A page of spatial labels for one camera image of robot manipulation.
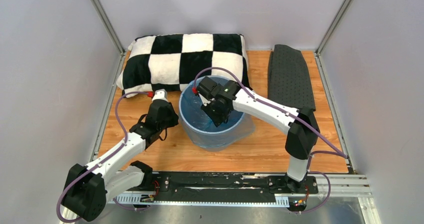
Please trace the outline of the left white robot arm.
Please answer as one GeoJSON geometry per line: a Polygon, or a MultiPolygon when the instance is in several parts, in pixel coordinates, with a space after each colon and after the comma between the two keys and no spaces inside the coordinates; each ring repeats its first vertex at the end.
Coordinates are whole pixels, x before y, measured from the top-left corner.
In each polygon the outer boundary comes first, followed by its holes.
{"type": "Polygon", "coordinates": [[[62,216],[61,207],[77,215],[76,220],[95,220],[106,204],[124,191],[138,187],[142,191],[153,185],[153,169],[141,161],[134,161],[125,170],[124,164],[145,151],[161,133],[178,125],[178,115],[165,97],[154,98],[148,112],[140,117],[124,138],[101,157],[86,165],[75,164],[67,174],[56,214],[64,223],[75,222],[62,216]]]}

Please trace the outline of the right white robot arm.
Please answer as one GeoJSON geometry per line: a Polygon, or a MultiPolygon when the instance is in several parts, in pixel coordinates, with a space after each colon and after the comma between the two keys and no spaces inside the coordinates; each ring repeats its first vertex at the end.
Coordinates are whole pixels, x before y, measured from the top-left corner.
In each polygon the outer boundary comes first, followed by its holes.
{"type": "Polygon", "coordinates": [[[228,80],[224,85],[206,76],[192,88],[200,97],[203,110],[216,127],[227,123],[231,112],[256,117],[286,135],[285,150],[289,166],[284,175],[286,188],[298,193],[306,185],[309,156],[320,133],[314,112],[270,101],[255,94],[241,83],[228,80]]]}

